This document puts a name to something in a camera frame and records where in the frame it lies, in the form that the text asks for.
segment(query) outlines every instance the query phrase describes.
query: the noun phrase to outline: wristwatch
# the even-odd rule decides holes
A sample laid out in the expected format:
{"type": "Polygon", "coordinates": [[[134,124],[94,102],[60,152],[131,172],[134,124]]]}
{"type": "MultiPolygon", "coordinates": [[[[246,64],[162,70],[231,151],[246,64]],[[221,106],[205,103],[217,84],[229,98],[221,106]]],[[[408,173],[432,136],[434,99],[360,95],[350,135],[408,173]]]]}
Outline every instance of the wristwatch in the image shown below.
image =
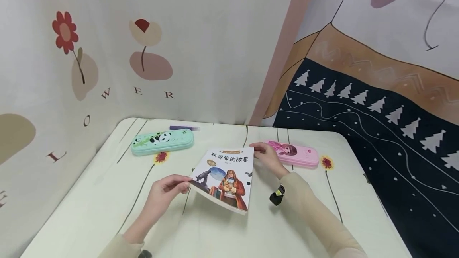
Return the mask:
{"type": "Polygon", "coordinates": [[[278,206],[282,202],[282,198],[284,198],[284,193],[286,189],[283,185],[280,185],[276,192],[273,192],[271,196],[269,196],[269,200],[275,205],[278,206]]]}

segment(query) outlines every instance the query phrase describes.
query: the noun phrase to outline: girl cartoon print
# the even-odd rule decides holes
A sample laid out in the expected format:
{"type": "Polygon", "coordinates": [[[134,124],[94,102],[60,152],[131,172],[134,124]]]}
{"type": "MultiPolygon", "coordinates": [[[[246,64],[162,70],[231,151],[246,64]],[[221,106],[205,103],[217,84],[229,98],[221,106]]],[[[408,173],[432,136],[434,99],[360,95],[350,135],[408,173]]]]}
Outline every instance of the girl cartoon print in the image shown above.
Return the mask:
{"type": "Polygon", "coordinates": [[[268,144],[276,150],[277,155],[294,156],[298,153],[295,146],[287,143],[279,143],[278,141],[268,141],[268,144]]]}

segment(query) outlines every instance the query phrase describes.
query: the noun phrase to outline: zigzag pattern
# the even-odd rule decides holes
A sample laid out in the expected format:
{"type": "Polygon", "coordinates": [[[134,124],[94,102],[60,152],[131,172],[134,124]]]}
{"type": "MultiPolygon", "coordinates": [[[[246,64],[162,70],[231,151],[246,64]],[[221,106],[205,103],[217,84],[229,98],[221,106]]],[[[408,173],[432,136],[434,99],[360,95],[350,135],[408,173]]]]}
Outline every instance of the zigzag pattern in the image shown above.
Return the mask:
{"type": "Polygon", "coordinates": [[[370,60],[355,60],[354,56],[349,52],[342,56],[341,49],[339,48],[329,51],[328,43],[326,41],[316,43],[315,45],[315,54],[320,55],[324,60],[331,62],[339,60],[339,62],[342,62],[343,65],[347,65],[347,67],[359,66],[361,68],[368,69],[371,71],[371,73],[378,74],[377,77],[381,81],[403,82],[408,80],[411,82],[411,85],[419,95],[440,97],[443,104],[459,104],[459,99],[451,99],[447,89],[444,86],[435,86],[426,89],[419,74],[408,74],[399,77],[397,76],[396,71],[392,66],[375,70],[370,60]]]}

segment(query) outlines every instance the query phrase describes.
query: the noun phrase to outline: pink pencil case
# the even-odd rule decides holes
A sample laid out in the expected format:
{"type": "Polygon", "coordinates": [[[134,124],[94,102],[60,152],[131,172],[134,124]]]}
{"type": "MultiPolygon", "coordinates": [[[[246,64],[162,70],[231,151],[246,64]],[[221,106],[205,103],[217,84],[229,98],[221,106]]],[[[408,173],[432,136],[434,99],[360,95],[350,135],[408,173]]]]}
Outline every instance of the pink pencil case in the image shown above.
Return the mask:
{"type": "Polygon", "coordinates": [[[311,147],[295,146],[278,141],[266,141],[266,143],[275,149],[282,163],[306,168],[316,168],[318,165],[317,150],[311,147]]]}

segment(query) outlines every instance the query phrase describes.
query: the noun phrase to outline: green pencil case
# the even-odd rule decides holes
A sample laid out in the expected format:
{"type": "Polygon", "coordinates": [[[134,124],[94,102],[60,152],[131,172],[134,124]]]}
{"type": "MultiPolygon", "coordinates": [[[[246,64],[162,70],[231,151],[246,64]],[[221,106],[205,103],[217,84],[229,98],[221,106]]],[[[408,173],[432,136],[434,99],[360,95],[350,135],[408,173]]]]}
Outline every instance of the green pencil case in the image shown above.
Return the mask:
{"type": "Polygon", "coordinates": [[[131,143],[131,152],[136,156],[159,152],[187,149],[194,144],[193,132],[189,129],[176,129],[157,133],[137,135],[131,143]]]}

